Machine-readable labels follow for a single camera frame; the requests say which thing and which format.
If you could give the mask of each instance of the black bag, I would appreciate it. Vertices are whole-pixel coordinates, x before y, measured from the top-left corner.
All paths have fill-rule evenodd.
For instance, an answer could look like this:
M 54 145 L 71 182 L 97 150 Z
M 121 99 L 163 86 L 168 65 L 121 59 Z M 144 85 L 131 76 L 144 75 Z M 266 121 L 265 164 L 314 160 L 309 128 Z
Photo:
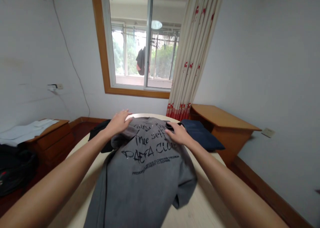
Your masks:
M 37 155 L 23 146 L 0 145 L 0 197 L 26 188 L 38 165 Z

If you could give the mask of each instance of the white towel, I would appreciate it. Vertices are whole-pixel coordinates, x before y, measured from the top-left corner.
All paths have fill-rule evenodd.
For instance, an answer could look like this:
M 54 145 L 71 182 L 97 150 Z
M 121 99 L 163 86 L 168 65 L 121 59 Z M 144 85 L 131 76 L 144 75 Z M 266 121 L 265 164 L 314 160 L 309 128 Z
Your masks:
M 15 126 L 8 131 L 0 133 L 0 144 L 17 146 L 24 141 L 41 135 L 45 129 L 57 122 L 58 120 L 44 119 L 41 121 L 34 121 L 29 125 Z

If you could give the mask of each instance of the hand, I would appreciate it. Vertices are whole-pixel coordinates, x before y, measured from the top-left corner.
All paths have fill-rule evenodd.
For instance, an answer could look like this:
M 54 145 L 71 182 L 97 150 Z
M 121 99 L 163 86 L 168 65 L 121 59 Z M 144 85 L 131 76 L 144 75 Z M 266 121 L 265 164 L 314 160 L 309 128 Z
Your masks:
M 185 145 L 187 147 L 189 147 L 191 143 L 194 142 L 194 139 L 187 133 L 183 125 L 178 125 L 174 122 L 168 122 L 168 124 L 172 126 L 174 134 L 169 130 L 165 130 L 165 132 L 174 142 Z
M 127 116 L 131 114 L 132 113 L 129 112 L 129 109 L 116 113 L 105 130 L 109 132 L 111 137 L 123 132 L 125 129 L 127 129 L 133 119 L 131 117 L 126 120 Z

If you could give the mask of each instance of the blue pillow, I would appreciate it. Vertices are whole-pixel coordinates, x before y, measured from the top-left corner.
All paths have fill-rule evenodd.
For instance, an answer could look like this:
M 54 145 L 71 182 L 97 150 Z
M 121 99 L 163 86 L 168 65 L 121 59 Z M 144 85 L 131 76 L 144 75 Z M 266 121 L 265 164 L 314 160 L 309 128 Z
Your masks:
M 186 128 L 189 135 L 195 139 L 207 151 L 224 150 L 225 147 L 212 135 L 200 121 L 182 120 L 181 123 Z

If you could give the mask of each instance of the wooden desk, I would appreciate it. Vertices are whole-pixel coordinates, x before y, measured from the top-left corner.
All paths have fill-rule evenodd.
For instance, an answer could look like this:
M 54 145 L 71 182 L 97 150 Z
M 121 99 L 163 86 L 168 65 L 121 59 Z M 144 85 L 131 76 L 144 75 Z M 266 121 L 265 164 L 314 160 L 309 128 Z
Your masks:
M 70 151 L 74 141 L 68 120 L 60 120 L 45 129 L 40 136 L 25 141 L 28 149 L 37 153 L 40 162 L 56 166 L 59 157 Z
M 229 166 L 254 131 L 260 128 L 225 112 L 216 106 L 192 104 L 191 120 L 199 120 L 224 146 L 218 151 L 224 163 Z

